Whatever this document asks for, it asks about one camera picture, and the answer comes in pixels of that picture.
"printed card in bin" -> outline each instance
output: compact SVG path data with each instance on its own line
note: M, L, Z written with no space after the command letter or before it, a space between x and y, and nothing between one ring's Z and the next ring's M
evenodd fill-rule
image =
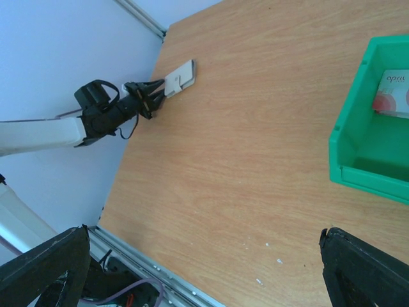
M409 118L409 70L386 70L372 107L380 114Z

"wood grain surface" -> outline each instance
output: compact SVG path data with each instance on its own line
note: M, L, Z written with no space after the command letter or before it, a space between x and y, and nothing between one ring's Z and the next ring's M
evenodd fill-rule
M402 4L223 1L172 25L153 78L194 58L196 83L140 121L100 225L227 306L330 306L331 226L409 263L409 207L328 179L369 39L409 32Z

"white wall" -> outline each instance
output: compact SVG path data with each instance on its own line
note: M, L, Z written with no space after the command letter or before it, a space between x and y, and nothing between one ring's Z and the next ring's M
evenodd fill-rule
M221 0L134 0L159 24L169 28L171 24L189 17Z
M113 0L0 1L0 19L0 120L77 109L74 92L94 79L147 81L161 47ZM125 125L127 135L132 123ZM94 225L125 145L107 136L83 148L10 155L0 158L0 173L58 232ZM0 264L9 257L0 249Z

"green storage bin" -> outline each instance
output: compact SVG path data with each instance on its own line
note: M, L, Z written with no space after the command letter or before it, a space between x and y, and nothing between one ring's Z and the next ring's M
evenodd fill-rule
M409 119L372 109L388 69L409 69L409 35L369 42L329 139L330 179L409 205Z

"purple cable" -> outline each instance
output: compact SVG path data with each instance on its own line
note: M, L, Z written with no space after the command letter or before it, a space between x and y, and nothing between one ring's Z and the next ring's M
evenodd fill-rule
M101 301L92 301L90 299L80 299L80 302L85 303L85 304L103 305L103 304L109 303L113 299L121 296L125 292L128 292L130 289L133 289L133 288L135 288L135 287L137 287L139 285L142 285L143 283L151 283L151 284L156 283L159 286L159 297L156 300L155 305L153 306L153 307L159 307L159 305L161 304L161 302L164 299L165 289L164 289L163 284L156 278L146 278L146 279L141 279L139 281L131 283L129 286L127 286L123 290L121 290L121 291L111 295L110 297L107 297L106 299L101 300Z

